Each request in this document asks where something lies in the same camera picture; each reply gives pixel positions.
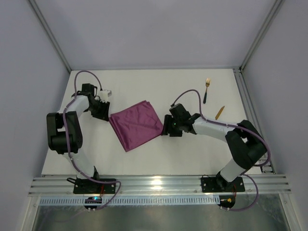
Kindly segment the purple satin napkin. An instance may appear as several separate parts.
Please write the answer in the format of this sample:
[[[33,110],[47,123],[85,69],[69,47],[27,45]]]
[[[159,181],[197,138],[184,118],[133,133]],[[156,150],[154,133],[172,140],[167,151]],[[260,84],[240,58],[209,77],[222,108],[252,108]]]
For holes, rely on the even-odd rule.
[[[125,152],[161,135],[163,124],[148,101],[111,114],[109,122]]]

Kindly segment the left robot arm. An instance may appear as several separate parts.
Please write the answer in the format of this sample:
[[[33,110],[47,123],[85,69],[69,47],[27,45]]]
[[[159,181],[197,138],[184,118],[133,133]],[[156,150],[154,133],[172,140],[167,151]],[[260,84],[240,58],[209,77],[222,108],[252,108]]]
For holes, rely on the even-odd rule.
[[[78,178],[95,183],[100,181],[100,177],[82,149],[83,135],[79,118],[84,112],[90,112],[93,118],[109,121],[111,95],[110,90],[98,90],[96,86],[86,83],[72,95],[64,110],[46,116],[49,149],[64,156],[77,172]]]

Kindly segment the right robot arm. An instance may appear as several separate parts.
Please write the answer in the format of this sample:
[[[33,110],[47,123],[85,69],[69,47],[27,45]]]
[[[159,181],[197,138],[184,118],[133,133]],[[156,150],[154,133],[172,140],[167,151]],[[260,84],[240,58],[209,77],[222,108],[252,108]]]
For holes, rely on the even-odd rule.
[[[206,135],[227,143],[232,159],[214,177],[201,177],[202,192],[244,192],[242,176],[267,152],[255,127],[243,120],[242,128],[225,127],[205,121],[200,114],[165,115],[162,135],[181,137],[183,132]]]

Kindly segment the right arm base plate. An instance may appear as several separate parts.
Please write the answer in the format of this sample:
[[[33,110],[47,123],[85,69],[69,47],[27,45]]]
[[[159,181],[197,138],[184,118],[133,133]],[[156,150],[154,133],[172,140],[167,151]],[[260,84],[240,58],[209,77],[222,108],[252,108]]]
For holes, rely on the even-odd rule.
[[[203,193],[231,193],[231,192],[245,192],[244,181],[242,177],[237,177],[232,182],[227,182],[222,177],[209,177],[203,175],[200,178],[201,188]]]

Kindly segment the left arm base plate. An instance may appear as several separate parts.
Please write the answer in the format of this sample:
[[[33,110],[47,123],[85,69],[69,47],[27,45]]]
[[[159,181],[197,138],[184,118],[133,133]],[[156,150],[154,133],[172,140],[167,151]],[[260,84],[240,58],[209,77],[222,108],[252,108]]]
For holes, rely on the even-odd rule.
[[[97,183],[89,179],[71,179],[74,184],[73,194],[115,194],[116,179],[99,179]]]

